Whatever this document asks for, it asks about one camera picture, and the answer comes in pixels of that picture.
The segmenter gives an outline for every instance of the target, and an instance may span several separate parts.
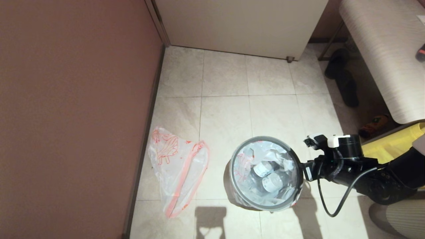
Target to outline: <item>trash can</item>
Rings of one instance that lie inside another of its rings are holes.
[[[243,142],[228,167],[230,191],[241,206],[275,212],[295,205],[300,197],[299,158],[276,138],[259,136]]]

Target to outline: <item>black slipper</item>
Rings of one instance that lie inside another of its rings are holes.
[[[325,76],[329,79],[335,79],[338,72],[344,69],[349,59],[350,53],[347,49],[341,48],[334,51],[326,67]]]
[[[348,107],[359,106],[359,99],[356,93],[357,84],[351,73],[348,70],[341,70],[337,74],[335,81],[338,89],[340,90],[341,96],[343,97],[344,103]]]

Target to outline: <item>trash bin rim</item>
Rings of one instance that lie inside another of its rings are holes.
[[[268,142],[272,142],[274,144],[277,144],[277,145],[283,147],[286,151],[288,151],[288,154],[295,161],[295,168],[298,172],[297,186],[295,187],[295,191],[294,191],[293,195],[290,198],[288,198],[285,202],[280,203],[280,204],[275,205],[275,206],[264,206],[264,205],[260,205],[260,204],[252,202],[241,192],[239,187],[236,185],[235,175],[233,173],[234,162],[236,160],[236,157],[237,157],[238,153],[241,151],[241,149],[243,149],[246,145],[253,143],[253,142],[256,142],[256,141],[268,141]],[[264,211],[278,211],[278,210],[290,207],[291,205],[288,205],[289,200],[294,201],[295,198],[298,199],[298,195],[301,193],[301,189],[302,189],[302,186],[303,186],[304,173],[303,173],[303,170],[300,167],[300,164],[301,164],[300,160],[299,160],[298,156],[296,155],[296,153],[293,151],[293,149],[291,147],[289,147],[289,145],[287,145],[283,141],[276,139],[274,137],[270,137],[270,136],[256,136],[256,137],[250,138],[250,139],[246,140],[245,142],[243,142],[241,145],[239,145],[236,148],[235,152],[233,153],[232,158],[230,160],[230,170],[229,170],[230,181],[231,181],[232,187],[234,188],[236,193],[240,197],[242,197],[242,199],[246,203],[251,205],[252,207],[259,209],[259,210],[264,210]]]

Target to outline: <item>baseboard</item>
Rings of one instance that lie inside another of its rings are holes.
[[[134,206],[136,205],[137,190],[139,189],[140,176],[142,174],[143,159],[145,156],[147,142],[149,139],[150,124],[152,122],[153,108],[155,106],[156,94],[158,92],[159,78],[161,76],[161,69],[162,69],[162,63],[164,61],[164,54],[165,54],[165,46],[162,46],[161,58],[159,60],[158,69],[156,70],[155,81],[153,82],[153,88],[152,88],[152,92],[150,96],[149,115],[146,122],[146,128],[145,128],[145,134],[144,134],[145,137],[144,137],[144,141],[143,141],[143,145],[141,149],[139,166],[137,168],[136,181],[134,182],[133,196],[131,198],[130,207],[127,212],[127,218],[126,218],[126,222],[124,226],[124,233],[122,234],[122,239],[130,238],[131,224],[133,223]]]
[[[330,41],[330,37],[327,38],[310,38],[309,43],[328,43]],[[346,37],[336,37],[334,39],[334,43],[344,43],[347,41],[348,38]]]

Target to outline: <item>floor tile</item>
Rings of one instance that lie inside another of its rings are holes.
[[[286,60],[245,56],[250,95],[295,94]]]
[[[325,72],[329,61],[319,62],[322,72]],[[338,116],[338,120],[341,124],[341,128],[344,134],[357,134],[359,128],[361,128],[367,122],[361,122],[359,120],[359,113],[364,114],[364,105],[360,104],[360,107],[352,108],[345,105],[340,90],[338,89],[335,80],[330,80],[325,77],[325,82],[328,87],[329,95],[331,96],[332,103]]]
[[[261,238],[260,215],[230,203],[229,200],[197,200],[195,238]]]
[[[343,134],[329,94],[302,94],[297,95],[297,99],[307,135],[322,133],[329,137]]]
[[[158,97],[201,96],[203,65],[203,50],[180,46],[165,49]]]
[[[300,199],[292,208],[270,213],[260,212],[261,231],[267,239],[328,238],[325,212],[316,199]]]
[[[248,95],[245,56],[205,51],[202,96]]]
[[[161,201],[136,201],[131,226],[131,239],[193,238],[195,203],[192,202],[176,218],[168,219]]]
[[[320,188],[322,189],[322,195],[325,198],[338,198],[341,199],[345,192],[347,191],[347,186],[336,184],[334,182],[329,182],[326,179],[320,179]],[[356,189],[352,189],[348,195],[349,197],[357,197],[362,196],[362,194],[358,193]],[[303,191],[301,192],[302,198],[320,198],[319,187],[317,185],[317,180],[313,182],[304,182]]]
[[[310,159],[295,95],[250,96],[253,136],[271,136],[294,149],[301,162]]]
[[[226,199],[224,170],[236,148],[252,137],[248,96],[204,97],[201,140],[210,148],[208,169],[197,190],[197,199]]]
[[[150,131],[156,126],[190,141],[199,139],[201,98],[157,98]]]
[[[329,94],[303,94],[297,95],[301,116],[303,118],[304,129],[306,135],[320,133],[326,137],[332,135],[343,135],[338,117],[335,113],[335,108],[332,104]],[[323,154],[321,150],[313,150],[309,148],[310,160]],[[320,197],[317,188],[317,181],[310,183],[311,195],[313,197]],[[325,179],[320,181],[322,193],[324,197],[337,197],[341,198],[347,187],[333,182],[328,182]],[[359,196],[355,189],[353,189],[349,196]]]
[[[326,199],[326,205],[331,213],[335,212],[339,198]],[[326,217],[331,239],[395,239],[376,227],[369,218],[368,210],[372,202],[366,197],[347,198],[340,213],[336,217]]]
[[[136,200],[160,200],[159,181],[147,154],[143,159],[142,173],[140,175],[139,188],[137,190]]]
[[[311,44],[308,44],[301,58],[289,64],[295,92],[297,94],[327,93],[324,76]]]

